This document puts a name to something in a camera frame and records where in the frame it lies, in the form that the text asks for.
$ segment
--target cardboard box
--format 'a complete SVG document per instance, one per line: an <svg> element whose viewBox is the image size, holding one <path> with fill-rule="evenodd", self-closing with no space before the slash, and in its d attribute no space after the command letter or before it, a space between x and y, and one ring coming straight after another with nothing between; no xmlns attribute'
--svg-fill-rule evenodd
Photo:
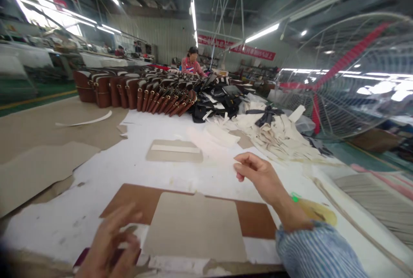
<svg viewBox="0 0 413 278"><path fill-rule="evenodd" d="M383 153L396 148L403 141L404 137L397 136L385 130L373 128L355 136L350 143L364 150Z"/></svg>

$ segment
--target wall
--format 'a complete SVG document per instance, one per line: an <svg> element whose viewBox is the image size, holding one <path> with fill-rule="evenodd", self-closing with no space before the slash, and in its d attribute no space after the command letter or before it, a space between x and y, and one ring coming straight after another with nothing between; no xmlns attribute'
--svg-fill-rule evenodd
<svg viewBox="0 0 413 278"><path fill-rule="evenodd" d="M173 57L182 58L186 55L187 50L191 46L195 46L195 40L193 38L193 24L192 19L170 19L170 18L149 18L149 17L129 17L125 15L112 15L108 17L110 25L114 28L127 32L131 35L137 36L146 40L148 43L154 43L158 46L158 63L171 64ZM198 22L199 29L205 29L213 31L213 22ZM230 34L230 25L225 25L225 32ZM253 32L251 29L246 28L245 36L249 36ZM233 25L231 30L231 36L242 36L242 29L240 25ZM129 50L132 50L133 40L124 38L121 36L115 36L118 43L122 43ZM257 47L262 50L276 52L275 59L273 61L262 60L261 63L267 67L278 66L281 67L284 60L290 56L290 54L296 51L296 48L280 40L280 32L275 34L269 34L263 36L255 41L248 43L249 46ZM206 51L212 52L212 47L206 46ZM223 57L219 56L220 63L223 62ZM227 53L225 57L225 69L228 71L237 71L242 59L245 59L245 63L249 65L251 59L254 57L247 56L240 53Z"/></svg>

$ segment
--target workbench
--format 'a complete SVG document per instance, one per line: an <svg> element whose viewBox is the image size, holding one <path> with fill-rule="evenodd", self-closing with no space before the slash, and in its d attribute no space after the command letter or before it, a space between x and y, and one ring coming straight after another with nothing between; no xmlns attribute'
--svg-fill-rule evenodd
<svg viewBox="0 0 413 278"><path fill-rule="evenodd" d="M66 192L48 203L30 205L11 218L3 237L8 247L30 250L74 264L84 248L90 247L102 221L99 215L124 183L263 203L249 180L238 182L233 170L222 167L209 156L204 155L204 161L200 164L145 160L154 139L188 141L186 132L189 127L197 130L205 127L204 124L193 123L190 115L168 117L130 110L122 124L128 127L128 138L78 167L73 173L74 182ZM255 147L243 150L235 145L228 149L232 156L244 151L267 159ZM272 161L272 164L289 193L295 192L302 198L327 204L336 213L336 229L353 247L369 276L405 277L335 210L309 179L311 176L319 178L336 202L370 235L406 264L413 264L413 252L410 249L334 187L333 178L355 173L350 167L336 158L327 158L325 164L297 161ZM272 208L270 212L278 227L280 221L277 215ZM148 225L138 225L135 231L142 245L148 228ZM251 263L281 263L275 240L244 237L244 243ZM177 262L177 266L183 264L183 261Z"/></svg>

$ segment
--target worker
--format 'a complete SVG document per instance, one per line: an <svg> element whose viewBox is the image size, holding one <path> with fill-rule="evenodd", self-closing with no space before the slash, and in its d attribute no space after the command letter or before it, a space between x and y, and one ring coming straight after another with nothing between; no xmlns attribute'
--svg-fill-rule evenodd
<svg viewBox="0 0 413 278"><path fill-rule="evenodd" d="M276 248L283 265L292 278L352 277L367 278L356 253L346 240L330 225L310 220L301 207L288 195L272 165L247 152L234 158L237 179L249 179L271 205L281 220L276 233ZM99 226L89 253L75 278L126 277L135 266L140 243L131 233L120 228L129 223L139 223L142 213L136 204L115 210ZM114 250L120 242L129 245L122 253L110 275L106 270Z"/></svg>
<svg viewBox="0 0 413 278"><path fill-rule="evenodd" d="M182 59L181 67L182 72L185 74L198 74L202 77L206 77L207 75L201 69L201 66L197 62L198 57L198 49L195 47L191 47L188 50L186 57Z"/></svg>
<svg viewBox="0 0 413 278"><path fill-rule="evenodd" d="M123 49L122 46L118 46L116 51L115 51L116 56L125 56L125 50Z"/></svg>

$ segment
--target striped sleeve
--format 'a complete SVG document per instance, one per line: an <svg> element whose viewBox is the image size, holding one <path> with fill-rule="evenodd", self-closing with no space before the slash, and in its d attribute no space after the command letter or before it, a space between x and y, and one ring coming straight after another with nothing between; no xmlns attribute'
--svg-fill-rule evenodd
<svg viewBox="0 0 413 278"><path fill-rule="evenodd" d="M293 278L367 278L348 242L329 224L313 221L314 229L276 233L277 252Z"/></svg>

